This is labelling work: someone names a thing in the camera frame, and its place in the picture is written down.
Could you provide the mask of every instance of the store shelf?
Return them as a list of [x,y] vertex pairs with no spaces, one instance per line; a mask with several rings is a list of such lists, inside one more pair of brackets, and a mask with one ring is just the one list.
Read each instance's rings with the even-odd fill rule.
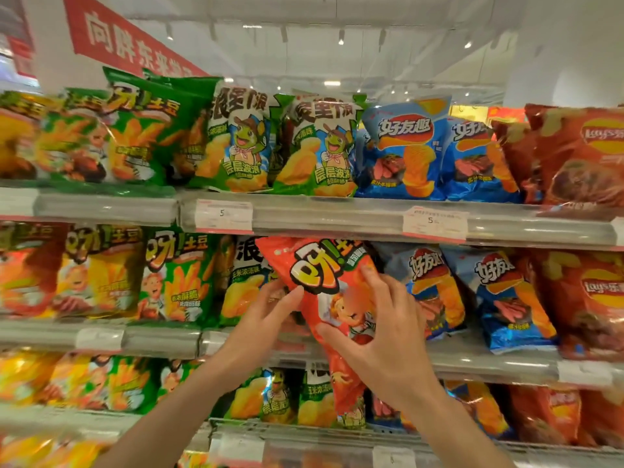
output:
[[403,214],[417,205],[469,212],[467,244],[608,250],[617,239],[608,221],[547,218],[538,206],[195,191],[180,196],[181,223],[189,231],[196,227],[197,199],[251,203],[256,235],[422,241],[402,234]]
[[59,193],[52,188],[11,187],[0,181],[1,220],[40,220],[168,227],[176,220],[175,197]]
[[[416,435],[318,429],[253,421],[233,423],[221,419],[211,419],[211,423],[214,431],[210,460],[217,465],[235,464],[240,468],[256,468],[262,461],[265,465],[278,461],[286,464],[288,461],[301,462],[309,457],[341,462],[348,466],[379,468],[381,465],[373,465],[373,450],[375,447],[387,447],[412,450],[419,468],[442,466],[431,448]],[[237,443],[253,448],[245,452],[245,459],[235,456],[232,448]],[[559,448],[506,442],[501,442],[499,446],[511,455],[519,468],[615,468],[624,465],[624,450]]]
[[[199,330],[128,325],[115,320],[0,320],[0,348],[29,347],[45,351],[72,351],[81,330],[123,332],[119,353],[128,356],[192,359],[197,356]],[[106,353],[95,342],[89,353]]]
[[[45,406],[17,407],[0,403],[0,430],[13,435],[56,433],[115,442],[141,416],[122,412],[50,408]],[[205,423],[193,437],[188,449],[208,451],[211,426]]]
[[[202,334],[200,354],[213,354],[225,342],[227,332]],[[520,350],[493,354],[476,330],[468,330],[441,340],[427,342],[427,352],[441,379],[476,380],[499,384],[553,385],[559,383],[557,351]],[[313,338],[281,334],[269,366],[305,368],[314,363],[327,368],[323,348]],[[624,363],[610,366],[613,385],[624,390]],[[604,387],[589,374],[583,387]]]

